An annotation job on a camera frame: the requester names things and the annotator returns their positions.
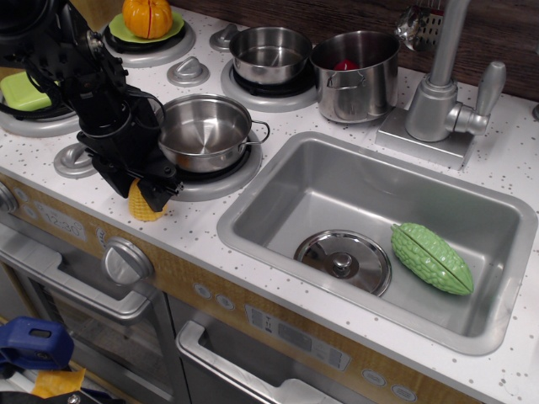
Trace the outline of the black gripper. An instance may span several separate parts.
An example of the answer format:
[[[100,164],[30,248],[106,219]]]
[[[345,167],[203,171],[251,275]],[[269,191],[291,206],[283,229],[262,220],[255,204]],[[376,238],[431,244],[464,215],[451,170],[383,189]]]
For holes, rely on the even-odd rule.
[[[162,107],[155,96],[132,86],[123,91],[104,87],[75,97],[81,127],[77,138],[87,147],[94,168],[124,198],[138,178],[141,196],[154,212],[161,212],[184,189],[157,145],[157,112]]]

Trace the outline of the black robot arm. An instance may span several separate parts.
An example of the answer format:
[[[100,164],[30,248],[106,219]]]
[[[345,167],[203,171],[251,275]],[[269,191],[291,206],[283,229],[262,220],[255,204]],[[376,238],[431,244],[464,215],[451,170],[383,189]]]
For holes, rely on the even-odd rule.
[[[53,108],[76,113],[78,141],[117,194],[136,183],[160,212],[178,193],[176,168],[157,145],[163,104],[127,83],[121,59],[70,2],[3,1],[1,64],[24,69]]]

